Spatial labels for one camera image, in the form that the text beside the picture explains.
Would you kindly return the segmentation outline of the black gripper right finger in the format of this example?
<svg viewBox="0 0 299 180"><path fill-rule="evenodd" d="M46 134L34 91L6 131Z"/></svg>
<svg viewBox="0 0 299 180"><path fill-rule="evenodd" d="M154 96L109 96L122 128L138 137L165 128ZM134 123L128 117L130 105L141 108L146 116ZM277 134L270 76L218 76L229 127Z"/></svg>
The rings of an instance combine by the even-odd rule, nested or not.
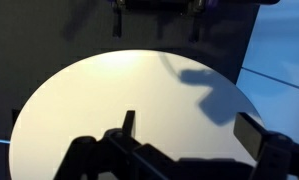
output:
<svg viewBox="0 0 299 180"><path fill-rule="evenodd" d="M233 134L254 160L260 158L266 144L287 149L292 146L292 140L289 137L282 133L266 130L251 116L243 112L236 114Z"/></svg>

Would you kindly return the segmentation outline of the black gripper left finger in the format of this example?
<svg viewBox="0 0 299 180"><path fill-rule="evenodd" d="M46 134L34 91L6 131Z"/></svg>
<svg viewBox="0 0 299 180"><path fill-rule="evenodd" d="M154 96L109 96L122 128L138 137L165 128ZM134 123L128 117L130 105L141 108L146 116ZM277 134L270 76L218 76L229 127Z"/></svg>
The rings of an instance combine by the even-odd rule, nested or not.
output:
<svg viewBox="0 0 299 180"><path fill-rule="evenodd" d="M136 112L134 110L128 110L125 114L122 127L107 130L104 134L104 137L105 138L132 137L134 122L135 122L135 114Z"/></svg>

